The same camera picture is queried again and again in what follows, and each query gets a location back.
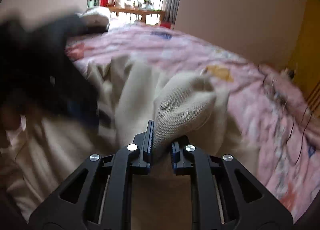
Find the white folded garment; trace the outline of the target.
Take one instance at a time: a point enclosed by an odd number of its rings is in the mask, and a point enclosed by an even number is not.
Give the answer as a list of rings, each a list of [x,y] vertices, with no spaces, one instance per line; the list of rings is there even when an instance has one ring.
[[[84,21],[91,33],[108,32],[111,12],[106,7],[93,7],[87,9],[80,18]]]

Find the pink patterned bed quilt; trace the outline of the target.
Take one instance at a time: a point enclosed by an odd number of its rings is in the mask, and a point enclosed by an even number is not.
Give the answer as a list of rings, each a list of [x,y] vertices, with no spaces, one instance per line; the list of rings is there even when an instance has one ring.
[[[169,73],[195,71],[229,91],[228,112],[242,138],[259,149],[258,179],[297,221],[319,192],[319,118],[300,89],[267,65],[159,26],[126,25],[67,42],[78,64],[121,54]]]

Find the red gift bag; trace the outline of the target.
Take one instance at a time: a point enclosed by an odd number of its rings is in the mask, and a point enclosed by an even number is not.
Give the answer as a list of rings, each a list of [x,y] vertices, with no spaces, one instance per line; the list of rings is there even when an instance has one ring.
[[[100,0],[101,7],[115,7],[116,0]]]

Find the beige zip hoodie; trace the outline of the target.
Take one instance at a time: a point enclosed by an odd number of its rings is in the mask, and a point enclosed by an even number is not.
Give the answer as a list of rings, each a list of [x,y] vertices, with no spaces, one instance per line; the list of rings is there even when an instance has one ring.
[[[31,108],[1,150],[1,182],[28,220],[40,203],[92,153],[130,144],[155,121],[150,176],[133,179],[133,229],[190,229],[190,181],[174,176],[166,147],[187,135],[211,155],[231,153],[256,173],[259,150],[249,146],[227,111],[229,94],[194,72],[168,75],[127,56],[89,65],[107,118],[90,128],[72,118]]]

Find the wooden bench table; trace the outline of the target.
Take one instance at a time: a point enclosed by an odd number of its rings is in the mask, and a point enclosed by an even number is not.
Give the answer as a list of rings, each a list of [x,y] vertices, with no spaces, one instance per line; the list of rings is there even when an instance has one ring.
[[[165,15],[163,10],[108,7],[111,16],[125,24],[141,22],[147,25],[159,25]]]

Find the red shopping bag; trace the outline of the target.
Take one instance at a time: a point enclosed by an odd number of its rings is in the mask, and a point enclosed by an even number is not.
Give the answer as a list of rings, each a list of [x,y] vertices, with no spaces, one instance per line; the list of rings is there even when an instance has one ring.
[[[159,25],[160,25],[161,27],[164,27],[164,28],[174,29],[174,24],[172,24],[172,23],[170,23],[170,22],[164,22],[164,21],[162,21]]]

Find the wooden headboard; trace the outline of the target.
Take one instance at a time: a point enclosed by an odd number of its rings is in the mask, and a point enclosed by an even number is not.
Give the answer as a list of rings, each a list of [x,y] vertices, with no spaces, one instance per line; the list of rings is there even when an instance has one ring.
[[[317,82],[316,86],[312,89],[308,95],[306,102],[310,111],[316,116],[320,117],[320,81]]]

